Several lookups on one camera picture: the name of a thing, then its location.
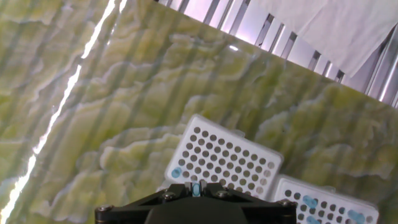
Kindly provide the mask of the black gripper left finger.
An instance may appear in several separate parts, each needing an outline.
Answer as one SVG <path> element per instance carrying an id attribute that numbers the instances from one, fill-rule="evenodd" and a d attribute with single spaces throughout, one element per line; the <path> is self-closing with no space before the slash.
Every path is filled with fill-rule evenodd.
<path id="1" fill-rule="evenodd" d="M 145 223 L 153 209 L 191 196 L 191 182 L 171 184 L 167 189 L 160 190 L 121 207 L 100 205 L 95 208 L 95 224 Z"/>

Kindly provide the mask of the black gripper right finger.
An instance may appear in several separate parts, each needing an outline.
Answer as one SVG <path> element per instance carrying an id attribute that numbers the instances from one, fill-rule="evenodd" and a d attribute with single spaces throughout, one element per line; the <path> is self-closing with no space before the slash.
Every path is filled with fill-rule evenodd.
<path id="1" fill-rule="evenodd" d="M 297 222 L 297 203 L 288 199 L 268 202 L 251 194 L 225 187 L 219 182 L 200 182 L 201 216 L 206 223 L 280 223 Z"/>

